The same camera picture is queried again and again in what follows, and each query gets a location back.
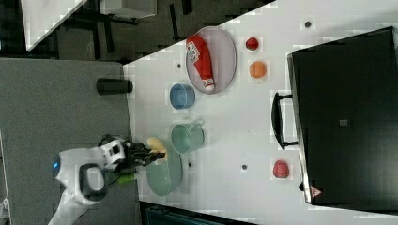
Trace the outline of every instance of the sticker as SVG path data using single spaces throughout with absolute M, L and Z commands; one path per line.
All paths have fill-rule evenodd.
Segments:
M 187 44 L 187 54 L 193 63 L 199 60 L 200 53 L 193 42 Z
M 322 194 L 322 191 L 316 189 L 315 187 L 310 186 L 310 188 L 311 188 L 311 193 L 313 195 L 313 198 L 315 198 L 316 196 Z

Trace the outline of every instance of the blue bowl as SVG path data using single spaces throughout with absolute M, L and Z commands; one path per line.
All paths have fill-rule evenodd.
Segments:
M 170 102 L 176 110 L 188 109 L 195 101 L 195 92 L 187 84 L 175 84 L 170 90 Z

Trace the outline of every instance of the yellow object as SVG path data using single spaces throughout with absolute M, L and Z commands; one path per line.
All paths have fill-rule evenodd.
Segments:
M 159 140 L 157 138 L 148 138 L 146 140 L 146 144 L 151 149 L 150 153 L 164 153 L 165 154 L 165 156 L 163 158 L 158 159 L 158 160 L 164 159 L 165 161 L 167 161 L 167 149 L 164 147 L 161 140 Z

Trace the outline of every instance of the black cup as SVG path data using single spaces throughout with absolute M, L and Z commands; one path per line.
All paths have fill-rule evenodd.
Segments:
M 127 94 L 132 92 L 132 82 L 122 79 L 99 78 L 97 92 L 100 96 Z

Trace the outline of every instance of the orange ball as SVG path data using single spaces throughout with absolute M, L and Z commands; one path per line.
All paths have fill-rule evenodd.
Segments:
M 261 61 L 255 61 L 250 65 L 250 75 L 256 79 L 262 78 L 267 73 L 267 66 Z

